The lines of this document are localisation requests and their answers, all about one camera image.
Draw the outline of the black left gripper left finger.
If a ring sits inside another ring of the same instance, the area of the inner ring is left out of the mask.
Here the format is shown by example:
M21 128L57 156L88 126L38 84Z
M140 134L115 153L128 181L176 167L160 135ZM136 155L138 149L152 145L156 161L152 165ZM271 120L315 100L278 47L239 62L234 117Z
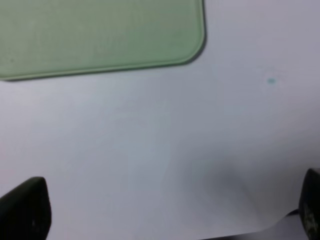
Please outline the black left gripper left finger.
M31 177L0 198L2 240L45 240L52 210L44 177Z

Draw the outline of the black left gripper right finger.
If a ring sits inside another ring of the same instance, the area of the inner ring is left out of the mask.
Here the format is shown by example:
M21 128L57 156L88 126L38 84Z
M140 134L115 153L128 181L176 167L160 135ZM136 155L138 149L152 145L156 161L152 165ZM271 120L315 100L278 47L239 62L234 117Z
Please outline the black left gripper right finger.
M320 169L310 168L304 177L298 205L299 216L309 240L320 239Z

